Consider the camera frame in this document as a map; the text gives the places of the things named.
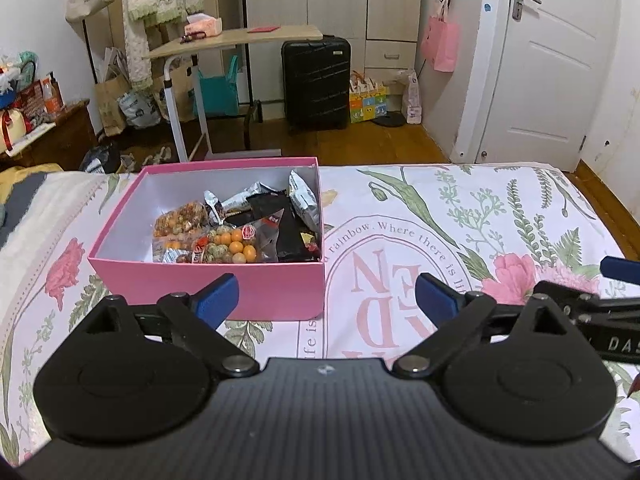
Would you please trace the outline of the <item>brown paper bag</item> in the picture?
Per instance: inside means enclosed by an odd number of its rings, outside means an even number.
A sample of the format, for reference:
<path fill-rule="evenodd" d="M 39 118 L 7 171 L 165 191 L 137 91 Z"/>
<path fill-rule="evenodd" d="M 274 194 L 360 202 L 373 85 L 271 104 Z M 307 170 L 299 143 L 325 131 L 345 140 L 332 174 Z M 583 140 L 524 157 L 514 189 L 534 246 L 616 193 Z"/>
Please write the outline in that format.
<path fill-rule="evenodd" d="M 129 90 L 130 84 L 124 75 L 118 75 L 94 86 L 96 105 L 106 136 L 118 136 L 127 127 L 126 116 L 119 107 L 118 99 Z"/>

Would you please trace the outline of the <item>clear bag orange nut snacks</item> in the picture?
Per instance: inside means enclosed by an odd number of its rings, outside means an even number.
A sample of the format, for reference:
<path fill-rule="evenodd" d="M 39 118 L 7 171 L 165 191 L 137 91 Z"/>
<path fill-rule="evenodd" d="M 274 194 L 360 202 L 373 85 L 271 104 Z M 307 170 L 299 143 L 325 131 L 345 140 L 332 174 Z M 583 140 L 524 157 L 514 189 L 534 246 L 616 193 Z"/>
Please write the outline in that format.
<path fill-rule="evenodd" d="M 188 263 L 273 263 L 277 262 L 278 230 L 245 226 L 218 226 L 199 238 L 186 255 Z"/>

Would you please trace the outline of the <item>pair of shoes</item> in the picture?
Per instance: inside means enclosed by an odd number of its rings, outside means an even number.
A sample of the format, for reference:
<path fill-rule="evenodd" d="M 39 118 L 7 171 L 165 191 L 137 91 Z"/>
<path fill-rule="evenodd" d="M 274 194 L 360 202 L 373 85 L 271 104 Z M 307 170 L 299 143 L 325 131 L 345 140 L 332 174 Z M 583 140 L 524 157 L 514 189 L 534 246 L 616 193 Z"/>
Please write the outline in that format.
<path fill-rule="evenodd" d="M 142 162 L 142 166 L 155 166 L 167 164 L 168 162 L 172 162 L 172 151 L 170 146 L 165 145 L 155 154 L 146 156 Z"/>

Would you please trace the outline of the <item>floral bed sheet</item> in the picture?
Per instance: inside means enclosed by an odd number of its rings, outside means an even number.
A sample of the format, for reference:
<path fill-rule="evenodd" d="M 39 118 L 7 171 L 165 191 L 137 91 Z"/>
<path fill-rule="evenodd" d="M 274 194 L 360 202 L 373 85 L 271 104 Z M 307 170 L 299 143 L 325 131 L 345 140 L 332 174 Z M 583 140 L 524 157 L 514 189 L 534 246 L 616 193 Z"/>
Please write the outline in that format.
<path fill-rule="evenodd" d="M 462 292 L 525 300 L 549 281 L 605 298 L 634 285 L 600 273 L 620 248 L 559 170 L 515 166 L 319 169 L 326 293 L 308 321 L 253 321 L 220 332 L 259 361 L 393 361 L 434 324 L 416 305 L 423 272 Z M 33 174 L 28 208 L 1 249 L 1 452 L 11 464 L 47 442 L 32 398 L 43 362 L 110 291 L 89 261 L 133 174 Z"/>

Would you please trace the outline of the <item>white door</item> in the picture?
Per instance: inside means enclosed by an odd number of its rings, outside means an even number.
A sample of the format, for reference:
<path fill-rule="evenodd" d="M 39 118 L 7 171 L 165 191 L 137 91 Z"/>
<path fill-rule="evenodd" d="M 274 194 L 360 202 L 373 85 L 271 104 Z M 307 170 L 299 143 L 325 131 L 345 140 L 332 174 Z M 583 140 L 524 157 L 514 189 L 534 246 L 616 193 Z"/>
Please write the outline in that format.
<path fill-rule="evenodd" d="M 574 170 L 619 17 L 620 0 L 484 0 L 452 160 Z"/>

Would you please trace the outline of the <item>cream knitted cardigan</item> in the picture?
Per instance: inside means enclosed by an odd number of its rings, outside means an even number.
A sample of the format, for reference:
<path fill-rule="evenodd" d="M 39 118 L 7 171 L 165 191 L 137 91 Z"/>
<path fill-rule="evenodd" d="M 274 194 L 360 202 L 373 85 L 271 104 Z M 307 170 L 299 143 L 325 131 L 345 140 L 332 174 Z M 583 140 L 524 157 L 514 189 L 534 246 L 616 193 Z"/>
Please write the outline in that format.
<path fill-rule="evenodd" d="M 122 0 L 125 53 L 128 76 L 134 90 L 152 86 L 149 27 L 185 22 L 190 14 L 204 10 L 204 0 Z"/>

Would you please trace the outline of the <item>pink cardboard box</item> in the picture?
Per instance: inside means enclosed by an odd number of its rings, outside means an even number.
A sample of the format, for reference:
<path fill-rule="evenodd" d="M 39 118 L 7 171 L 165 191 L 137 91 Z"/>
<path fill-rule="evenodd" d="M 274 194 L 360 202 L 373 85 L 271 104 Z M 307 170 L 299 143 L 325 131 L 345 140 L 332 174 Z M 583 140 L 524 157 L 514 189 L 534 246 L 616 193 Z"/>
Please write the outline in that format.
<path fill-rule="evenodd" d="M 324 307 L 320 171 L 302 158 L 183 162 L 142 170 L 89 254 L 130 304 L 238 281 L 234 320 L 294 322 Z"/>

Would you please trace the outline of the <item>black soda cracker packet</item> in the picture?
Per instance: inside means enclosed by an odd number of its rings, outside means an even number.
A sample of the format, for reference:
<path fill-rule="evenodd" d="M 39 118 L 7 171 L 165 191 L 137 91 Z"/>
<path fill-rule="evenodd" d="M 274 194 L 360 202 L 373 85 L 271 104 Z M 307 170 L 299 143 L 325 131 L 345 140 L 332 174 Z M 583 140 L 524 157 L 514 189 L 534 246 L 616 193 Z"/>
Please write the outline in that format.
<path fill-rule="evenodd" d="M 310 250 L 303 240 L 310 231 L 297 219 L 291 200 L 285 192 L 265 192 L 252 195 L 247 199 L 250 210 L 256 219 L 270 217 L 282 212 L 278 227 L 277 258 L 279 262 L 317 261 L 319 253 Z"/>

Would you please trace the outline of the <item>white patterned bag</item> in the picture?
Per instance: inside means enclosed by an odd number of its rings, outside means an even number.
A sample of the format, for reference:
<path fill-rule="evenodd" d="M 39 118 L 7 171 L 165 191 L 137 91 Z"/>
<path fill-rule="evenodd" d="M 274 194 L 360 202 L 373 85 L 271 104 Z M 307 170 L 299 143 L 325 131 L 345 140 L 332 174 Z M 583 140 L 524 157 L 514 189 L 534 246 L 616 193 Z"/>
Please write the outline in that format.
<path fill-rule="evenodd" d="M 422 122 L 422 101 L 420 84 L 414 70 L 403 70 L 399 78 L 405 86 L 402 94 L 401 113 L 409 125 L 420 125 Z"/>

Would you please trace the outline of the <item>white snack bar wrapper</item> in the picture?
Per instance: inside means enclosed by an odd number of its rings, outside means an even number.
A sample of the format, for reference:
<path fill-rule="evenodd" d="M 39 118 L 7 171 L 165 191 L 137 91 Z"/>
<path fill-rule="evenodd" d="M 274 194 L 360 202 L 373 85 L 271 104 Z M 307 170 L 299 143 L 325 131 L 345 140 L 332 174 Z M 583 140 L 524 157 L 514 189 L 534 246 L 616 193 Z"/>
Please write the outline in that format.
<path fill-rule="evenodd" d="M 250 210 L 248 199 L 260 194 L 264 187 L 260 182 L 255 182 L 242 191 L 233 194 L 226 200 L 220 200 L 212 191 L 204 192 L 204 205 L 208 214 L 208 222 L 211 226 L 220 226 L 229 216 Z"/>
<path fill-rule="evenodd" d="M 288 176 L 288 197 L 296 214 L 306 227 L 318 234 L 320 231 L 320 210 L 317 197 L 306 181 L 292 170 Z"/>

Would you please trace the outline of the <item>pink hanging bag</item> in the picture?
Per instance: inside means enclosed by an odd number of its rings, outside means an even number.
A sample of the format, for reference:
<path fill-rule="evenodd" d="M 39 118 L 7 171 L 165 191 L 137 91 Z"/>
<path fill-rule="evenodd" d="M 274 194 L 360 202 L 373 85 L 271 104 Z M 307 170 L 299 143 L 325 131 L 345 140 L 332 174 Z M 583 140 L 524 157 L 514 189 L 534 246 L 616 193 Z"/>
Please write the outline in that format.
<path fill-rule="evenodd" d="M 448 18 L 451 1 L 435 0 L 421 44 L 424 60 L 439 73 L 453 73 L 458 60 L 460 29 Z"/>

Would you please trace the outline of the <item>teal bag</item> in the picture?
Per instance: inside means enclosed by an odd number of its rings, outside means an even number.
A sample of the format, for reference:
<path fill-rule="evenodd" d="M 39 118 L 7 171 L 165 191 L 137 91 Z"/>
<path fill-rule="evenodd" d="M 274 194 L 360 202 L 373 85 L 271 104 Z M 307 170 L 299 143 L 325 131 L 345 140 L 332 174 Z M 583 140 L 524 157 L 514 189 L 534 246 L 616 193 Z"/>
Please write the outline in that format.
<path fill-rule="evenodd" d="M 204 113 L 207 117 L 235 117 L 240 114 L 238 92 L 239 57 L 233 55 L 227 73 L 205 77 L 198 71 Z"/>

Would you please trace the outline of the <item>white wardrobe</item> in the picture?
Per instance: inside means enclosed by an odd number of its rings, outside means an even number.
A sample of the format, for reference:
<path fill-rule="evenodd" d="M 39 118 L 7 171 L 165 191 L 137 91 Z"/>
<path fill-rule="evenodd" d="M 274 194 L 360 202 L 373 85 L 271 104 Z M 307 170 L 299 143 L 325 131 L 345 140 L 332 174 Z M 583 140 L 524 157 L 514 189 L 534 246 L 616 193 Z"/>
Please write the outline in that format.
<path fill-rule="evenodd" d="M 250 27 L 314 25 L 346 39 L 350 66 L 388 81 L 393 70 L 414 64 L 421 0 L 245 0 Z"/>

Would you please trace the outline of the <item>black suitcase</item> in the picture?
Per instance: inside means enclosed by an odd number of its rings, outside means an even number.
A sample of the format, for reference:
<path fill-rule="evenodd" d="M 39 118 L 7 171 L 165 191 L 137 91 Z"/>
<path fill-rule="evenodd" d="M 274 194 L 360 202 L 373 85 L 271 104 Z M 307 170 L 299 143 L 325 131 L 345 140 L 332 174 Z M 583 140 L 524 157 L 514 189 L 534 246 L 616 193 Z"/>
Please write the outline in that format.
<path fill-rule="evenodd" d="M 344 129 L 349 122 L 352 48 L 340 37 L 287 41 L 281 48 L 284 114 L 293 132 Z"/>

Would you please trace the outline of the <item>dark wooden nightstand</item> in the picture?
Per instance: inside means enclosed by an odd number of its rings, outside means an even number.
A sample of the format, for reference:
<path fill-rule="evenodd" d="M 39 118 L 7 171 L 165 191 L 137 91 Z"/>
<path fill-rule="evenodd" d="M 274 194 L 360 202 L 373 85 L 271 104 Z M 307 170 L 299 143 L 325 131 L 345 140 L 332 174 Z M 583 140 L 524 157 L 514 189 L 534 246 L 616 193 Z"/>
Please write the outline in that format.
<path fill-rule="evenodd" d="M 1 155 L 1 169 L 57 164 L 63 170 L 78 170 L 92 148 L 98 145 L 88 111 L 89 101 L 66 107 L 55 126 L 15 157 Z"/>

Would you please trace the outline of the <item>colourful gift bag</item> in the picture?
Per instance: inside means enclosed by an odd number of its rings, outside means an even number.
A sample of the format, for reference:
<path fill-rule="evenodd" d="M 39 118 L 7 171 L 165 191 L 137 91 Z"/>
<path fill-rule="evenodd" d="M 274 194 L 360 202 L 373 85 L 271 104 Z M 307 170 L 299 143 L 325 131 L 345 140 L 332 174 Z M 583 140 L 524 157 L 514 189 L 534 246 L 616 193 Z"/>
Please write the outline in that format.
<path fill-rule="evenodd" d="M 349 79 L 349 115 L 352 124 L 385 117 L 388 89 L 385 84 L 365 77 L 356 70 Z"/>

